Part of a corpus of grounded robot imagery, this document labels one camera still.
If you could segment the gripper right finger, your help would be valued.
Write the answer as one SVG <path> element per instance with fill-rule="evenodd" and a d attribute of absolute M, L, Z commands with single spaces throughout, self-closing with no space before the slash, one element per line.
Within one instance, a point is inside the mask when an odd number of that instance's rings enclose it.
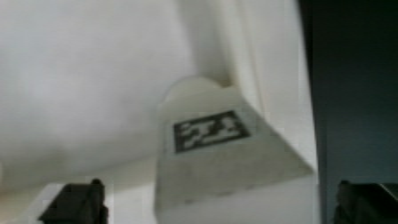
<path fill-rule="evenodd" d="M 339 182 L 334 224 L 398 224 L 398 183 Z"/>

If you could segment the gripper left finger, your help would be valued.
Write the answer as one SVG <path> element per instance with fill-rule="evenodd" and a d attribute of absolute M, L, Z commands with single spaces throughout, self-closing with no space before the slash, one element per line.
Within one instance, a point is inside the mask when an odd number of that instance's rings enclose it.
<path fill-rule="evenodd" d="M 99 179 L 62 187 L 37 220 L 42 224 L 108 224 L 104 185 Z"/>

